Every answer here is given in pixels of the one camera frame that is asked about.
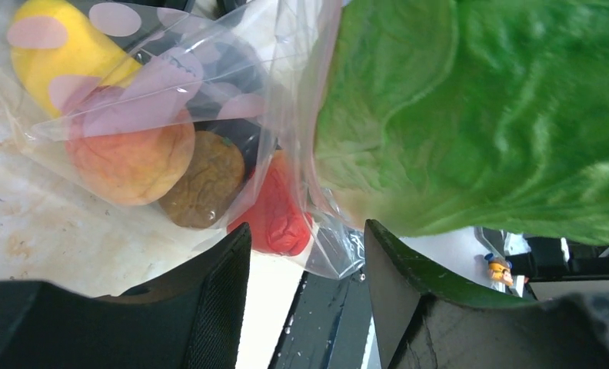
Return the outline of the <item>purple eggplant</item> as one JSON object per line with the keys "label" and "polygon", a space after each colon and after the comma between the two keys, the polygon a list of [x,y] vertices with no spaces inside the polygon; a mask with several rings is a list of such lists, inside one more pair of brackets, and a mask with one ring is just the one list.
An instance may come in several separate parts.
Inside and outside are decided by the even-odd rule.
{"label": "purple eggplant", "polygon": [[174,8],[128,5],[141,28],[119,42],[139,70],[119,85],[99,86],[82,99],[74,117],[85,115],[84,137],[130,133],[177,125],[185,107],[197,131],[231,140],[250,178],[268,156],[265,112],[268,76],[264,62],[232,31],[242,10],[212,21]]}

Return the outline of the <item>brown potato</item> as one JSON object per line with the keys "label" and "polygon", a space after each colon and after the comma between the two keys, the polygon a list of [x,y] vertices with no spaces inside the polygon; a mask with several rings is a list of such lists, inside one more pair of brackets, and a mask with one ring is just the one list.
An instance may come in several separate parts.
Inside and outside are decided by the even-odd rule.
{"label": "brown potato", "polygon": [[187,171],[158,204],[177,226],[209,228],[228,210],[244,176],[245,161],[231,140],[197,131]]}

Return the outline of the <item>yellow mango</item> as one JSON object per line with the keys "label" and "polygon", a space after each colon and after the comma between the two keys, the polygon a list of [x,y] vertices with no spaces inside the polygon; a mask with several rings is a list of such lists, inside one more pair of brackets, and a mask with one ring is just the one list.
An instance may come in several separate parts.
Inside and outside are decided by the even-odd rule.
{"label": "yellow mango", "polygon": [[119,85],[141,65],[119,45],[141,16],[113,2],[26,1],[7,31],[19,81],[52,118],[69,113],[98,86]]}

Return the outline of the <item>clear zip top bag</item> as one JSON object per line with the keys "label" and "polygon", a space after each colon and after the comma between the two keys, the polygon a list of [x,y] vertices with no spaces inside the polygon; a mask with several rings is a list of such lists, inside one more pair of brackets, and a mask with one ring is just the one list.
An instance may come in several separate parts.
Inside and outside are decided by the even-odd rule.
{"label": "clear zip top bag", "polygon": [[249,1],[213,18],[130,1],[0,1],[0,102],[15,147],[107,204],[111,224],[192,250],[248,222],[256,251],[340,279],[361,234],[308,197],[340,1]]}

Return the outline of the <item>red pepper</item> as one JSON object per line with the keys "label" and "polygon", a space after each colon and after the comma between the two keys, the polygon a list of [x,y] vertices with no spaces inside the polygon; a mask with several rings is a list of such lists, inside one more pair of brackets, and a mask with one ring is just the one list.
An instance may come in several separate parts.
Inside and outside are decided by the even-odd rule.
{"label": "red pepper", "polygon": [[233,231],[247,222],[252,248],[264,254],[294,257],[311,240],[311,216],[291,195],[291,168],[285,153],[275,151],[255,203],[227,226]]}

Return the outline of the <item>green lettuce leaf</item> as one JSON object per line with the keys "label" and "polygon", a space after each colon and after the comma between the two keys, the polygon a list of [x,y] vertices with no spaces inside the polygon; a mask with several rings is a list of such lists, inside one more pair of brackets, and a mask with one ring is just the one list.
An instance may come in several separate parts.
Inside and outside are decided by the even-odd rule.
{"label": "green lettuce leaf", "polygon": [[353,1],[314,140],[345,219],[609,244],[609,1]]}

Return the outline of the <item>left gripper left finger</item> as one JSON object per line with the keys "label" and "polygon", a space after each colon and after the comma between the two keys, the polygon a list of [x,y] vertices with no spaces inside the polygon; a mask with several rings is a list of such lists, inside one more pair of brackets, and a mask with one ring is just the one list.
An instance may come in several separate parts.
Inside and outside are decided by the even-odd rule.
{"label": "left gripper left finger", "polygon": [[213,248],[116,298],[105,331],[110,368],[231,363],[249,276],[244,223]]}

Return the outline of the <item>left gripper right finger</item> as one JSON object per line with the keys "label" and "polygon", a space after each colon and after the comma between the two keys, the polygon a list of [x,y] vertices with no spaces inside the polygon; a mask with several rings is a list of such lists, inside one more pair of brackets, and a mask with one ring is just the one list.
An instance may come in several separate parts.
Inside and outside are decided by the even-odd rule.
{"label": "left gripper right finger", "polygon": [[529,368],[527,302],[468,280],[369,220],[364,244],[383,368]]}

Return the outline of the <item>peach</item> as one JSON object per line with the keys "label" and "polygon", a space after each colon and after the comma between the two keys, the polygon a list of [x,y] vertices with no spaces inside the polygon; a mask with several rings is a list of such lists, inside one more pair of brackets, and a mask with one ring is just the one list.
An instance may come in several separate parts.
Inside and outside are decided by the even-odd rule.
{"label": "peach", "polygon": [[146,205],[168,193],[185,174],[195,128],[185,107],[177,125],[84,137],[86,116],[72,119],[65,151],[90,191],[113,204]]}

